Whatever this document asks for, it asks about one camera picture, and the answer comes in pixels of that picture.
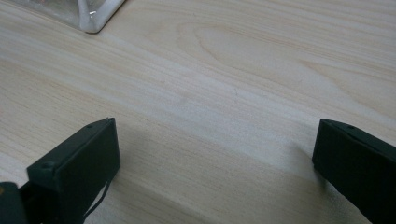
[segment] wood grain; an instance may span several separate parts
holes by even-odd
[[[98,35],[0,2],[0,180],[117,120],[87,223],[368,223],[317,175],[320,118],[396,145],[393,0],[134,0]]]

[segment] wooden table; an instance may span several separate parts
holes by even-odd
[[[396,145],[394,0],[134,0],[97,35],[0,2],[0,180],[116,118],[86,223],[368,223],[316,174],[321,118]]]

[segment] white object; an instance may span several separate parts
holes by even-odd
[[[124,0],[9,0],[87,33],[98,33]]]

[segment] black device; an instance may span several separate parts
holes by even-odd
[[[315,169],[373,223],[396,223],[396,147],[342,122],[322,119]]]
[[[86,125],[30,165],[29,181],[20,189],[0,183],[0,224],[81,224],[119,168],[116,121]]]

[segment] black plastic object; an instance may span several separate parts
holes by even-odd
[[[0,223],[83,223],[119,168],[116,121],[89,124],[29,166],[29,181],[19,190],[0,183]]]
[[[322,119],[315,169],[373,223],[396,223],[396,147],[351,125]]]

